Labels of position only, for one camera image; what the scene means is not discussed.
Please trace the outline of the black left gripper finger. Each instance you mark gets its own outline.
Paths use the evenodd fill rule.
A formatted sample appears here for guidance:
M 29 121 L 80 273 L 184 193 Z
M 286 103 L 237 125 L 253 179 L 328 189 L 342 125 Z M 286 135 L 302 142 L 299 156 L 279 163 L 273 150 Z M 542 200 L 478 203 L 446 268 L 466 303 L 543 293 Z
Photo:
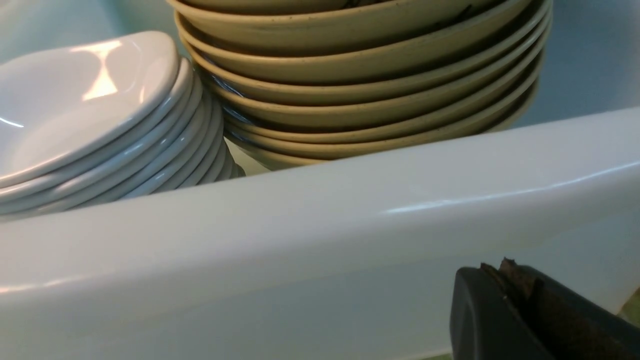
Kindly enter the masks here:
M 639 328 L 557 280 L 505 258 L 455 272 L 454 360 L 637 360 Z

